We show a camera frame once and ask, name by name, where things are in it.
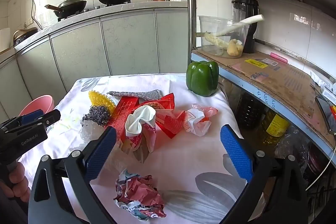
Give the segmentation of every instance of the yellow label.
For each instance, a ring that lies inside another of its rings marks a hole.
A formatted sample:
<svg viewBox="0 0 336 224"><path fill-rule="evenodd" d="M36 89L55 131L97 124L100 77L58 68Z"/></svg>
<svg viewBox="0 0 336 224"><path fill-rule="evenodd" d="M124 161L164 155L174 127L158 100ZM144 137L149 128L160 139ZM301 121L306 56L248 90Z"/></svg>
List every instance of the yellow label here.
<svg viewBox="0 0 336 224"><path fill-rule="evenodd" d="M276 114L266 132L274 137L281 137L286 132L288 126L289 122Z"/></svg>
<svg viewBox="0 0 336 224"><path fill-rule="evenodd" d="M255 66L257 66L257 67L259 67L259 68L261 68L261 69L264 69L264 68L268 67L267 64L264 64L264 63L262 63L262 62L259 62L259 61L257 61L257 60L254 60L254 59L248 59L248 60L245 60L245 62L250 63L250 64L252 64L252 65L255 65Z"/></svg>

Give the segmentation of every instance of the metal bolt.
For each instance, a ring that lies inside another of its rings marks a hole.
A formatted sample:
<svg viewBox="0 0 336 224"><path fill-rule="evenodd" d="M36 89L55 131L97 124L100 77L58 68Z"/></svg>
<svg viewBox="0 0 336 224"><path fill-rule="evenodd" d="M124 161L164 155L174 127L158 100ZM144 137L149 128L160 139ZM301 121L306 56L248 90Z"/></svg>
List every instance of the metal bolt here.
<svg viewBox="0 0 336 224"><path fill-rule="evenodd" d="M289 159L290 161L295 161L295 157L294 157L293 155L289 155L289 156L288 156L288 159Z"/></svg>
<svg viewBox="0 0 336 224"><path fill-rule="evenodd" d="M49 159L49 156L48 155L44 155L42 158L41 158L41 161L47 161Z"/></svg>
<svg viewBox="0 0 336 224"><path fill-rule="evenodd" d="M77 158L79 155L81 154L81 152L79 150L75 150L71 153L71 155L74 157L74 158Z"/></svg>
<svg viewBox="0 0 336 224"><path fill-rule="evenodd" d="M258 151L256 152L256 154L257 154L257 156L260 157L260 158L262 158L262 157L265 156L265 152L264 152L264 151L261 151L261 150L258 150Z"/></svg>

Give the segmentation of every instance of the clear plastic bin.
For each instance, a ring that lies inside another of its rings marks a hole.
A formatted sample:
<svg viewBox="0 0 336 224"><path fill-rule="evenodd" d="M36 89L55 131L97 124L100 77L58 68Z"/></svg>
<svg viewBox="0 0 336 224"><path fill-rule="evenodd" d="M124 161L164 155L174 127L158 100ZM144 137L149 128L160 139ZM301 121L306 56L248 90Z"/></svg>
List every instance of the clear plastic bin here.
<svg viewBox="0 0 336 224"><path fill-rule="evenodd" d="M250 24L241 24L232 30L236 22L230 19L200 16L199 22L203 33L203 51L224 58L239 58L242 55Z"/></svg>

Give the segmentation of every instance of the human hand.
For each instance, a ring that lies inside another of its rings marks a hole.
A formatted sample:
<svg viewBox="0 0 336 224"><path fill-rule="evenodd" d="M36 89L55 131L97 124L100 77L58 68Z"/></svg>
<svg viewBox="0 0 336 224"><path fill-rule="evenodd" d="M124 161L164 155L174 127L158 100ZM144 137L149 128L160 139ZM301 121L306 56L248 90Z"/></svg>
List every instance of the human hand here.
<svg viewBox="0 0 336 224"><path fill-rule="evenodd" d="M30 197L30 189L28 180L25 177L25 167L18 162L17 167L9 174L9 180L14 183L13 189L10 189L6 184L0 181L0 188L5 196L13 198L14 196L21 198L23 202L28 202Z"/></svg>

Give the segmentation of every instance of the pink plastic bowl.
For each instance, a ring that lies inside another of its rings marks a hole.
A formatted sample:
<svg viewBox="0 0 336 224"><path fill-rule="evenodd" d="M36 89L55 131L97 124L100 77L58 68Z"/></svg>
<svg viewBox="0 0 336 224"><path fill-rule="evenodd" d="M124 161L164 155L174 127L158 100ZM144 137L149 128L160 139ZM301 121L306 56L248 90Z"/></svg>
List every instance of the pink plastic bowl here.
<svg viewBox="0 0 336 224"><path fill-rule="evenodd" d="M38 97L23 108L19 116L32 113L39 109L42 109L44 114L50 112L54 109L54 99L50 95Z"/></svg>

